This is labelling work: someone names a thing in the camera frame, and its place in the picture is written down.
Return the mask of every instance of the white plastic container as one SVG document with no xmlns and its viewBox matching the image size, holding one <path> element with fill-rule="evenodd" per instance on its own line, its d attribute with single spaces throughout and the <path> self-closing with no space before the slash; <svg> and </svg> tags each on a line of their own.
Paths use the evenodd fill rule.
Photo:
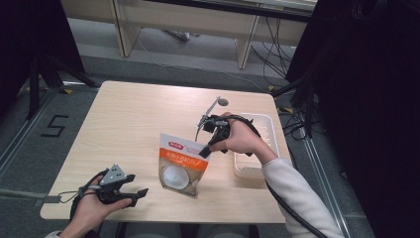
<svg viewBox="0 0 420 238">
<path fill-rule="evenodd" d="M 278 155 L 277 140 L 275 138 L 272 120 L 267 115 L 241 113 L 240 116 L 253 121 L 253 125 L 257 128 L 262 139 L 271 147 Z M 262 164 L 256 155 L 247 156 L 246 154 L 234 153 L 234 172 L 235 175 L 245 179 L 263 179 Z"/>
</svg>

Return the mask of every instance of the floor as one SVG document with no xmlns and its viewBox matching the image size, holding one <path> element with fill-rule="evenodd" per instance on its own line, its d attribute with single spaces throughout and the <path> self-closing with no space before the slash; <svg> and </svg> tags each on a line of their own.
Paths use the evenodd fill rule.
<svg viewBox="0 0 420 238">
<path fill-rule="evenodd" d="M 238 69 L 235 41 L 210 36 L 191 36 L 188 42 L 180 42 L 171 35 L 156 29 L 142 29 L 138 42 L 128 58 L 121 58 L 118 42 L 113 25 L 86 22 L 69 19 L 71 30 L 82 56 L 86 73 L 94 79 L 101 81 L 106 79 L 143 82 L 168 83 L 191 86 L 203 86 L 204 84 L 214 88 L 230 90 L 246 90 L 255 92 L 269 92 L 270 86 L 280 88 L 287 84 L 276 72 L 286 72 L 288 66 L 287 57 L 284 57 L 285 67 L 272 69 L 264 65 L 258 54 L 263 58 L 267 56 L 271 44 L 253 43 L 258 54 L 251 51 L 246 68 Z M 295 48 L 282 46 L 285 54 L 292 58 Z M 281 61 L 274 55 L 267 57 L 275 65 Z M 168 81 L 169 77 L 178 78 L 177 81 Z M 67 81 L 76 81 L 64 75 Z M 20 237 L 11 234 L 28 235 L 28 230 L 37 229 L 39 235 L 47 235 L 47 231 L 61 229 L 65 221 L 44 221 L 39 217 L 40 207 L 34 195 L 48 193 L 53 182 L 54 175 L 59 171 L 60 163 L 65 159 L 69 150 L 71 140 L 77 135 L 78 128 L 92 103 L 96 91 L 81 87 L 74 90 L 72 96 L 58 93 L 48 103 L 40 122 L 35 129 L 29 131 L 29 136 L 23 142 L 23 147 L 15 152 L 15 159 L 4 175 L 0 175 L 0 188 L 27 191 L 29 196 L 7 196 L 1 195 L 0 236 Z M 279 108 L 289 108 L 289 100 L 292 92 L 275 99 Z M 0 149 L 7 151 L 14 135 L 19 132 L 25 123 L 26 105 L 28 94 L 23 93 L 17 100 L 15 110 L 0 121 Z M 56 141 L 46 141 L 34 137 L 45 133 L 50 118 L 55 114 L 68 113 L 71 109 L 74 114 L 74 121 L 69 125 L 68 134 Z M 336 158 L 334 149 L 328 139 L 328 132 L 325 132 L 322 125 L 314 125 L 313 140 L 298 140 L 303 131 L 293 130 L 289 127 L 299 122 L 298 114 L 286 112 L 279 113 L 280 120 L 284 127 L 286 140 L 290 152 L 295 158 L 296 165 L 311 186 L 324 198 L 342 228 L 346 237 L 374 237 L 368 225 L 367 219 L 353 193 L 350 183 L 341 174 L 339 160 Z M 38 162 L 28 161 L 28 158 L 37 158 Z M 45 173 L 45 165 L 49 165 L 49 173 Z M 39 176 L 49 182 L 39 182 L 34 179 Z M 18 223 L 12 221 L 16 218 L 6 214 L 14 214 L 16 210 L 22 210 L 24 216 L 30 218 L 31 222 L 23 223 L 27 226 L 27 233 L 20 229 Z M 112 233 L 115 223 L 106 222 L 103 235 L 107 231 Z M 259 224 L 260 236 L 262 238 L 289 237 L 283 225 Z"/>
</svg>

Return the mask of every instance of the snack bag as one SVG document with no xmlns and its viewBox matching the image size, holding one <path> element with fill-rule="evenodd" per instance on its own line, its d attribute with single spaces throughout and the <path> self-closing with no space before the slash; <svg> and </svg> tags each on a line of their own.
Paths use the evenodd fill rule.
<svg viewBox="0 0 420 238">
<path fill-rule="evenodd" d="M 205 147 L 195 142 L 160 134 L 158 177 L 164 188 L 195 197 L 198 182 L 210 157 L 198 155 Z"/>
</svg>

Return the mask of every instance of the wrist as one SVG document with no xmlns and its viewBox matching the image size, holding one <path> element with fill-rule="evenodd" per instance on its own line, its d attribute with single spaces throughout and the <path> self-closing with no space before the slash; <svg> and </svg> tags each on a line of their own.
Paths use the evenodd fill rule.
<svg viewBox="0 0 420 238">
<path fill-rule="evenodd" d="M 78 225 L 74 222 L 70 222 L 67 227 L 59 234 L 60 238 L 82 238 L 84 237 L 87 232 L 89 232 L 88 229 L 86 229 L 82 224 Z"/>
<path fill-rule="evenodd" d="M 254 154 L 259 158 L 262 165 L 278 158 L 278 155 L 263 140 L 256 143 Z"/>
</svg>

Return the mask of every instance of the tripod leg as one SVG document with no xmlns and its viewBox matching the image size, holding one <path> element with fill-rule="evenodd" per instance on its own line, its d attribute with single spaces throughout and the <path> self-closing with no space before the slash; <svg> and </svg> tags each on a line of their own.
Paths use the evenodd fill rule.
<svg viewBox="0 0 420 238">
<path fill-rule="evenodd" d="M 305 114 L 305 132 L 306 132 L 306 136 L 308 136 L 309 138 L 312 138 L 312 130 L 311 130 L 311 126 L 312 126 L 312 113 L 313 113 L 313 100 L 314 100 L 314 89 L 313 87 L 310 85 L 309 86 L 309 92 L 308 92 L 308 99 L 306 101 L 306 114 Z"/>
<path fill-rule="evenodd" d="M 272 92 L 271 93 L 271 96 L 272 97 L 277 97 L 277 96 L 279 96 L 281 94 L 284 94 L 284 93 L 286 93 L 286 92 L 288 92 L 288 91 L 296 88 L 300 84 L 301 81 L 302 81 L 301 78 L 299 78 L 299 79 L 297 79 L 297 80 L 295 80 L 293 82 L 290 82 L 287 86 L 284 86 L 281 89 Z"/>
<path fill-rule="evenodd" d="M 77 78 L 81 82 L 84 82 L 86 85 L 91 86 L 91 87 L 99 87 L 99 85 L 97 85 L 95 81 L 91 80 L 90 78 L 88 78 L 84 74 L 73 70 L 71 67 L 66 65 L 64 62 L 62 62 L 62 61 L 60 61 L 56 58 L 50 57 L 50 56 L 45 56 L 45 58 L 50 63 L 60 67 L 63 70 L 65 70 L 66 72 L 68 72 L 70 75 L 74 76 L 75 78 Z"/>
</svg>

